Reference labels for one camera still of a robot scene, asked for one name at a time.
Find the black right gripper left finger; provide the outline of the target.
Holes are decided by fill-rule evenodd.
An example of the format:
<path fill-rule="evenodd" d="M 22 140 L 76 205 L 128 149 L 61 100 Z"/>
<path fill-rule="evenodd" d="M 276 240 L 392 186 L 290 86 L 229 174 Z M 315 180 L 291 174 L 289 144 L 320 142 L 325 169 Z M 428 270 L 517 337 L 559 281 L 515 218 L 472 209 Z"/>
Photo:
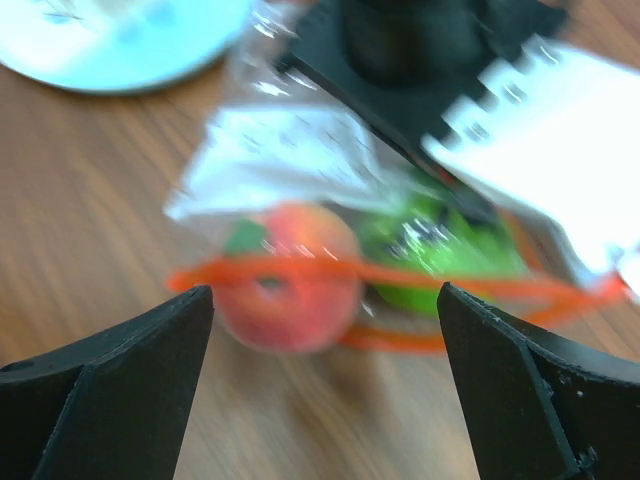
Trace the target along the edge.
<path fill-rule="evenodd" d="M 1 369 L 4 479 L 171 479 L 214 308 L 196 287 Z"/>

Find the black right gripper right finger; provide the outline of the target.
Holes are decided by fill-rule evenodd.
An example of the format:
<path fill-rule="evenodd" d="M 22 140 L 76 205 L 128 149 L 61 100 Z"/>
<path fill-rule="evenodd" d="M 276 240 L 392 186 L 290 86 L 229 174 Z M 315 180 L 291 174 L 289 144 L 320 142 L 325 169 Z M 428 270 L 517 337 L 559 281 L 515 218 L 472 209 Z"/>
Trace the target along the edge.
<path fill-rule="evenodd" d="M 638 478 L 638 363 L 449 283 L 437 307 L 480 478 Z"/>

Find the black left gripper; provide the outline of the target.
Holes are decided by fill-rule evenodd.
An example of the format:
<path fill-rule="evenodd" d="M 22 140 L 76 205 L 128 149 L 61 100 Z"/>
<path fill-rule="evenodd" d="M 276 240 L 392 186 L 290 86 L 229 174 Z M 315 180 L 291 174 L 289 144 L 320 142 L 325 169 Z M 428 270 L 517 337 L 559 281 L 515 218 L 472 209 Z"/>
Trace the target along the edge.
<path fill-rule="evenodd" d="M 499 96 L 482 83 L 491 67 L 524 71 L 532 38 L 555 37 L 567 1 L 318 1 L 294 25 L 277 71 L 296 70 L 352 109 L 392 149 L 432 175 L 468 220 L 495 220 L 490 203 L 437 166 L 421 148 L 481 138 L 477 124 L 455 130 L 446 111 L 468 100 L 481 112 Z"/>

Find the clear orange zip top bag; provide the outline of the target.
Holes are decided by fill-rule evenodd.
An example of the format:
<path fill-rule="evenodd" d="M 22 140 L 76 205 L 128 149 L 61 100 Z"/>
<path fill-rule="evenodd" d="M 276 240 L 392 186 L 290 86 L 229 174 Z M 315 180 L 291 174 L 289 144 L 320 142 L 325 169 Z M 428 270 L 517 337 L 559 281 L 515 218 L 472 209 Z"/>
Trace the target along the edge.
<path fill-rule="evenodd" d="M 356 234 L 363 216 L 391 213 L 415 194 L 453 203 L 444 187 L 405 163 L 307 77 L 277 73 L 276 57 L 303 14 L 293 2 L 257 2 L 232 50 L 227 100 L 210 117 L 205 140 L 164 209 L 208 246 L 195 266 L 170 276 L 172 290 L 201 283 L 213 290 L 263 277 L 357 277 L 363 284 L 359 310 L 334 344 L 416 354 L 445 349 L 437 297 L 449 279 L 488 301 L 527 306 L 526 319 L 543 327 L 627 297 L 617 276 L 587 289 L 546 273 L 518 224 L 499 214 L 480 223 L 505 225 L 528 268 L 524 276 L 436 276 L 369 261 Z M 360 256 L 223 255 L 236 221 L 282 204 L 319 205 L 336 213 L 353 230 Z"/>

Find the fake tomato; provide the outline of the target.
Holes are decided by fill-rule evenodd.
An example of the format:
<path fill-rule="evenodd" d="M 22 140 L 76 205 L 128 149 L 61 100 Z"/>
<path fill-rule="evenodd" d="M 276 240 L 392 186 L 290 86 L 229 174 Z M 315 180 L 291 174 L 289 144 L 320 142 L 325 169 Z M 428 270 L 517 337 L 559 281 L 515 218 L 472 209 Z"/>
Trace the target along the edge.
<path fill-rule="evenodd" d="M 244 254 L 357 258 L 353 230 L 334 212 L 282 204 L 236 221 L 223 249 Z M 363 296 L 357 277 L 263 277 L 213 289 L 216 310 L 239 342 L 264 351 L 311 353 L 334 344 L 353 323 Z"/>

